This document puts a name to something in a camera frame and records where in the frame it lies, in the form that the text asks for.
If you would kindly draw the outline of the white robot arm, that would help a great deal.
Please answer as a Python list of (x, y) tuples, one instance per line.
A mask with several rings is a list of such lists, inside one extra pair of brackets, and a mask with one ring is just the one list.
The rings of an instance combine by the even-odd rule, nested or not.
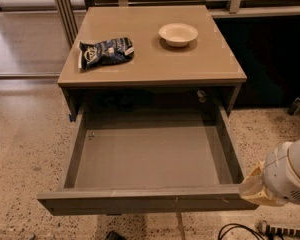
[(300, 205), (300, 139), (270, 152), (244, 178), (239, 195), (256, 205)]

